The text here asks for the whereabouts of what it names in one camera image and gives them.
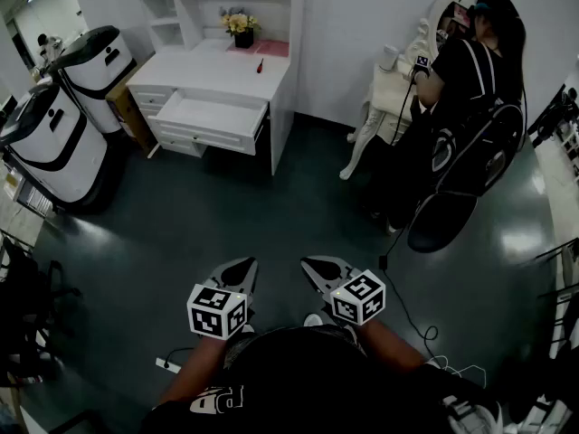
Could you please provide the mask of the white cylindrical jar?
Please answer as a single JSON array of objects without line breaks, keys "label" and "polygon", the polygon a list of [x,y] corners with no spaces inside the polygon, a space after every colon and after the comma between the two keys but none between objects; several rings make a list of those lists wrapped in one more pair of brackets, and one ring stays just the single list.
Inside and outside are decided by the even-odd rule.
[{"label": "white cylindrical jar", "polygon": [[382,71],[391,72],[396,69],[399,50],[396,47],[386,44],[379,57],[378,66]]}]

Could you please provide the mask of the person's right forearm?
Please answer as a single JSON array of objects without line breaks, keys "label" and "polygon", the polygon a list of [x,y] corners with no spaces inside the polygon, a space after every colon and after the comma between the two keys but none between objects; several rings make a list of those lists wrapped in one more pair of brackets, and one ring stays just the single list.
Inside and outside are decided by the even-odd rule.
[{"label": "person's right forearm", "polygon": [[414,347],[377,319],[356,329],[358,341],[368,355],[399,373],[409,373],[426,363]]}]

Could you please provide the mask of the person's black t-shirt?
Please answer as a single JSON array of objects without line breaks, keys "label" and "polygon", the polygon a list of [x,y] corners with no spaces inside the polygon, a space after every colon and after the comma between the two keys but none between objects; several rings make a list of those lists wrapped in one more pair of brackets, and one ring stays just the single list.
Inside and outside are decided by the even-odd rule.
[{"label": "person's black t-shirt", "polygon": [[138,434],[501,434],[499,403],[426,359],[409,373],[356,349],[336,363],[223,368],[192,401],[158,403]]}]

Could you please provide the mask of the white drawer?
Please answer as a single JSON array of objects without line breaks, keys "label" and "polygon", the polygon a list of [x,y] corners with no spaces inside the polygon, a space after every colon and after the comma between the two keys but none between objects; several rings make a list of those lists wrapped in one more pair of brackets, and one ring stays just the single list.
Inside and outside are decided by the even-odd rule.
[{"label": "white drawer", "polygon": [[263,99],[200,89],[177,89],[149,118],[170,141],[220,147],[254,156],[269,103]]}]

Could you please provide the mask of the white desk with hutch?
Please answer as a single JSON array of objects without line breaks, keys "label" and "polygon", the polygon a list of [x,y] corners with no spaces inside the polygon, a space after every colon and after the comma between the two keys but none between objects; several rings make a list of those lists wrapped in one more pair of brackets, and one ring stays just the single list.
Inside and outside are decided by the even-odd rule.
[{"label": "white desk with hutch", "polygon": [[[269,103],[255,156],[280,162],[296,109],[305,0],[139,0],[154,55],[129,81],[129,89],[160,148],[201,156],[210,147],[160,136],[149,118],[177,89],[243,95]],[[221,24],[221,7],[243,7],[261,29],[254,41],[289,44],[287,58],[228,52],[234,36]],[[264,58],[262,73],[256,69]]]}]

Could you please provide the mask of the black office chair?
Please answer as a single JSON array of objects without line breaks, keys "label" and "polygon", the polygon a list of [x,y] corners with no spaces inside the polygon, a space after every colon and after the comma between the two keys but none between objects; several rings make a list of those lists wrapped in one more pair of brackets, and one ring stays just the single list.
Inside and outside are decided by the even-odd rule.
[{"label": "black office chair", "polygon": [[0,388],[41,382],[59,363],[52,330],[61,324],[56,310],[62,297],[80,297],[77,288],[53,287],[63,274],[56,260],[42,271],[30,246],[3,232],[0,236]]}]

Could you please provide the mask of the person's patterned shorts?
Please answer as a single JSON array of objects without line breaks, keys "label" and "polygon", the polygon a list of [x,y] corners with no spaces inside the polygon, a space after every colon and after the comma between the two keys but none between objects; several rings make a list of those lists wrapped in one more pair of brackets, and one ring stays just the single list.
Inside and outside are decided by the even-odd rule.
[{"label": "person's patterned shorts", "polygon": [[262,335],[247,332],[228,344],[224,368],[232,367],[238,359],[276,365],[283,359],[291,363],[308,363],[319,357],[322,363],[330,364],[344,360],[346,353],[352,353],[353,349],[365,353],[348,326],[322,324],[281,328]]}]

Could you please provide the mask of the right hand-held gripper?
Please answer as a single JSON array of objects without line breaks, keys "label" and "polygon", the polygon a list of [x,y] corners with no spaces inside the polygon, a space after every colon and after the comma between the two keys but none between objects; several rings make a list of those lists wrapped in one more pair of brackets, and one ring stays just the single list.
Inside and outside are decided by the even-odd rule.
[{"label": "right hand-held gripper", "polygon": [[386,286],[369,269],[337,288],[337,283],[348,278],[353,270],[345,260],[325,255],[307,256],[301,259],[301,268],[312,287],[330,304],[335,318],[362,326],[385,308]]}]

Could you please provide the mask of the white ornate dressing table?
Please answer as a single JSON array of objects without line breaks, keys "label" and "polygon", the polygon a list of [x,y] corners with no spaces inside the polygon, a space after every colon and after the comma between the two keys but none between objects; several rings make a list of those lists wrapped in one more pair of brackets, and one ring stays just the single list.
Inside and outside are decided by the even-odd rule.
[{"label": "white ornate dressing table", "polygon": [[399,52],[394,71],[382,71],[378,62],[374,66],[373,80],[361,107],[359,124],[346,137],[346,141],[354,148],[348,164],[339,173],[339,178],[344,181],[354,173],[366,146],[374,137],[394,145],[412,122],[410,103],[415,88],[410,81],[416,59],[408,62],[406,49]]}]

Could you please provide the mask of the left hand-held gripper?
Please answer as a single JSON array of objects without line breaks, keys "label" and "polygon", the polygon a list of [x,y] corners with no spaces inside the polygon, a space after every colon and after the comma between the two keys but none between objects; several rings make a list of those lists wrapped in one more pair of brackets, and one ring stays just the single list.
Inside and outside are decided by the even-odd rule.
[{"label": "left hand-held gripper", "polygon": [[218,266],[211,278],[195,284],[187,302],[190,329],[197,335],[227,340],[248,322],[259,263],[254,257]]}]

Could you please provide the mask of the white and black robot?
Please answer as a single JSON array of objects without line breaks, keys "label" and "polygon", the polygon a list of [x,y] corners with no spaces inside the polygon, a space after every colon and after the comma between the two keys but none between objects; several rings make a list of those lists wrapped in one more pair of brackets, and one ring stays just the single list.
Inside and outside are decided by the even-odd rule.
[{"label": "white and black robot", "polygon": [[0,127],[5,161],[59,209],[99,212],[118,188],[124,143],[107,140],[57,83],[22,97]]},{"label": "white and black robot", "polygon": [[106,96],[136,66],[137,61],[120,30],[106,25],[76,39],[50,65],[47,73],[67,90],[92,124],[106,136],[121,130]]}]

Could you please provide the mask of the yellow flower bouquet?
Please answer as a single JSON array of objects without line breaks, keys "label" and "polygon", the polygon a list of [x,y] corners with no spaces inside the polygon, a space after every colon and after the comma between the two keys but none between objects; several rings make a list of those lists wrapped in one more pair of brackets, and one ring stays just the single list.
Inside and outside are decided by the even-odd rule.
[{"label": "yellow flower bouquet", "polygon": [[221,24],[231,36],[249,32],[257,33],[261,29],[258,20],[248,14],[243,7],[230,7],[229,9],[221,7],[219,15]]}]

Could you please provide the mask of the oval white-framed mirror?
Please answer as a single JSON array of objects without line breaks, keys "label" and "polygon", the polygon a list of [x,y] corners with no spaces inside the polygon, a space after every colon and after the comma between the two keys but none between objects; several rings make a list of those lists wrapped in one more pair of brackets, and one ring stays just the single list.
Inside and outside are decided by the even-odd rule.
[{"label": "oval white-framed mirror", "polygon": [[436,33],[442,14],[451,3],[459,3],[469,7],[477,0],[435,0],[426,18],[422,18],[418,24],[418,34],[411,42],[406,51],[405,57],[408,62],[414,62],[418,55],[423,55],[434,61],[438,56],[438,46],[436,43]]}]

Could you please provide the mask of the black shelf rack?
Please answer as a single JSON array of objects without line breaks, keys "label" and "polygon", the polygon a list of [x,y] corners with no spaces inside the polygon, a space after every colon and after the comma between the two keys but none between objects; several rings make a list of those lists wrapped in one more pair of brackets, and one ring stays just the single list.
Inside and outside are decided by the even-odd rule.
[{"label": "black shelf rack", "polygon": [[527,131],[533,148],[547,141],[559,129],[561,123],[570,123],[579,118],[577,99],[578,93],[575,88],[562,86]]}]

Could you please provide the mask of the brown cardboard box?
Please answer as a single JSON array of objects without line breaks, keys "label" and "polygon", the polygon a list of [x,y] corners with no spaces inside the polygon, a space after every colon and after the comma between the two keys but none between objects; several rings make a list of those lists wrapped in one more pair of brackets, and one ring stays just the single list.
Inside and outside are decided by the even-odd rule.
[{"label": "brown cardboard box", "polygon": [[134,100],[127,86],[128,80],[138,71],[138,66],[124,76],[107,94],[106,101],[131,139],[137,143],[147,157],[151,157],[158,147],[157,139]]}]

